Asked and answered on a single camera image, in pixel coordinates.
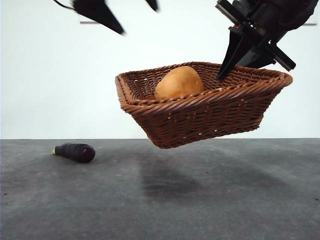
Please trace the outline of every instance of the white wall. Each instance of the white wall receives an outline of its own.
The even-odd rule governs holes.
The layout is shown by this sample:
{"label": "white wall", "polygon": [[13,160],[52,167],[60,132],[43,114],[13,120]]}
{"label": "white wall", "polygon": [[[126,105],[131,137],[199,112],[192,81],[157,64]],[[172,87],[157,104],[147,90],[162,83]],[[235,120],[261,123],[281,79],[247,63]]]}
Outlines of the white wall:
{"label": "white wall", "polygon": [[[159,13],[144,0],[108,3],[125,37],[79,24],[76,13],[52,0],[1,1],[2,139],[145,138],[120,109],[115,76],[225,57],[232,24],[215,0],[158,0]],[[280,41],[297,63],[294,83],[273,101],[260,129],[228,138],[320,137],[319,40],[319,26],[303,26]]]}

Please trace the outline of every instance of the brown wicker basket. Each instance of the brown wicker basket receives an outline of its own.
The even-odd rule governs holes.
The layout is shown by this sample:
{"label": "brown wicker basket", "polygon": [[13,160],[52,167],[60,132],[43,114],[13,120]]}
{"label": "brown wicker basket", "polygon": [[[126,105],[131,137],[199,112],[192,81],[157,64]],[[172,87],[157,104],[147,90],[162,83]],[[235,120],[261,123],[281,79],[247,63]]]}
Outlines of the brown wicker basket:
{"label": "brown wicker basket", "polygon": [[[189,66],[202,79],[201,94],[155,100],[154,90],[172,69]],[[132,115],[148,138],[169,149],[195,141],[255,130],[290,75],[236,66],[216,80],[220,64],[186,62],[121,73],[115,78],[121,108]]]}

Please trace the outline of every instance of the eggplant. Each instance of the eggplant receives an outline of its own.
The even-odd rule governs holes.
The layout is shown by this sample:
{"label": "eggplant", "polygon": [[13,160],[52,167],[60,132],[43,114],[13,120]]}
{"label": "eggplant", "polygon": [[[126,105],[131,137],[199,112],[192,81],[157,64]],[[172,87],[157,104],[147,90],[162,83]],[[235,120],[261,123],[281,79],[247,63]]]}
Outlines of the eggplant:
{"label": "eggplant", "polygon": [[52,154],[85,164],[94,159],[96,151],[85,143],[65,143],[55,146]]}

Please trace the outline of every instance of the blurred robot arm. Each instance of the blurred robot arm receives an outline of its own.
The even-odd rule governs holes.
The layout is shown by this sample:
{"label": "blurred robot arm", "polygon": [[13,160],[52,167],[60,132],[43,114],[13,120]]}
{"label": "blurred robot arm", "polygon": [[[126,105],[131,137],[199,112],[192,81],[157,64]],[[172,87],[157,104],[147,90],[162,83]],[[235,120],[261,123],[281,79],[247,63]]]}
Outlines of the blurred robot arm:
{"label": "blurred robot arm", "polygon": [[[72,7],[63,5],[58,0],[53,1],[61,7],[74,10],[78,14],[94,20],[118,34],[123,34],[125,32],[121,24],[107,6],[105,0],[72,0]],[[154,11],[158,10],[156,0],[146,0],[146,2]]]}

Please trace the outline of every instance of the gray floor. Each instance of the gray floor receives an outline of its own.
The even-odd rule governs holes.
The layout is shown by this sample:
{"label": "gray floor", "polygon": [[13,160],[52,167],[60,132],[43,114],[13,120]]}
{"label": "gray floor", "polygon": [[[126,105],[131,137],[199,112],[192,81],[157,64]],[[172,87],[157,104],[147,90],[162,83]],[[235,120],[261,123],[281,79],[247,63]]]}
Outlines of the gray floor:
{"label": "gray floor", "polygon": [[1,141],[1,240],[72,239],[318,240],[320,139]]}

